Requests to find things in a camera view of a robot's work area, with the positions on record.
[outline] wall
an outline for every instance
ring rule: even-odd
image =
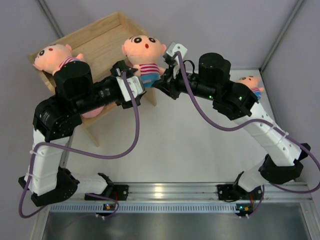
[[[194,62],[204,53],[216,52],[233,68],[242,69],[261,66],[295,4],[293,0],[46,2],[64,34],[121,10],[164,44],[184,44]]]
[[[299,142],[308,142],[320,158],[320,1],[308,0],[272,58],[265,85],[279,124]],[[309,187],[320,180],[319,170],[309,158],[303,161]],[[320,191],[313,194],[320,212]]]
[[[24,240],[35,219],[18,215],[18,177],[26,174],[30,161],[34,109],[50,96],[26,56],[56,38],[35,1],[2,1],[0,32],[0,239]],[[34,210],[28,194],[24,212]]]

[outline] plush doll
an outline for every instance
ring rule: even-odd
[[[33,66],[40,71],[54,75],[64,65],[74,61],[85,61],[84,55],[79,53],[72,56],[72,48],[69,44],[53,44],[42,49],[35,57]],[[96,108],[84,113],[84,118],[94,118],[101,113],[104,107]]]
[[[123,54],[132,67],[138,69],[134,75],[141,78],[145,88],[151,88],[164,74],[165,69],[157,63],[166,49],[166,45],[161,44],[158,39],[145,35],[132,36],[122,45]]]
[[[264,87],[258,87],[260,77],[257,76],[245,76],[238,80],[238,83],[246,85],[257,96],[258,100],[261,99],[261,92],[265,90]]]

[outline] floor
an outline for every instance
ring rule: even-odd
[[[259,75],[258,70],[233,70],[231,80]],[[264,149],[243,129],[222,132],[207,124],[186,94],[172,100],[156,91],[157,106],[145,99],[139,106],[140,135],[127,156],[102,160],[70,153],[67,168],[81,174],[104,173],[114,182],[233,182],[238,174],[259,163]],[[234,124],[198,98],[203,111],[216,123]],[[266,93],[261,104],[272,116]],[[96,147],[80,127],[72,147],[101,155],[125,151],[134,139],[134,111],[116,108],[96,122],[90,131],[98,138]]]

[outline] wooden box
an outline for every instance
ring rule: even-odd
[[[97,82],[110,74],[110,69],[117,61],[126,59],[122,53],[122,44],[129,37],[136,35],[147,35],[147,32],[125,14],[118,11],[66,35],[55,42],[49,43],[47,46],[50,44],[69,44],[72,47],[73,56],[83,53],[85,61],[90,65],[93,82]],[[42,48],[28,55],[28,59],[32,64]],[[55,94],[56,85],[53,76],[44,71],[35,70],[52,94]],[[155,91],[153,88],[147,89],[145,97],[154,106],[156,105]],[[90,134],[87,128],[116,106],[115,103],[109,104],[104,107],[98,116],[94,118],[82,118],[83,129],[97,146],[99,146],[98,141]]]

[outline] doll face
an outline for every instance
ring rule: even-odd
[[[53,44],[42,49],[35,57],[34,66],[52,73],[67,57],[72,57],[70,45]]]
[[[245,76],[238,80],[238,83],[244,84],[250,89],[258,87],[259,82],[260,78],[257,76]]]
[[[122,45],[122,52],[133,65],[157,63],[167,47],[150,36],[132,36]]]

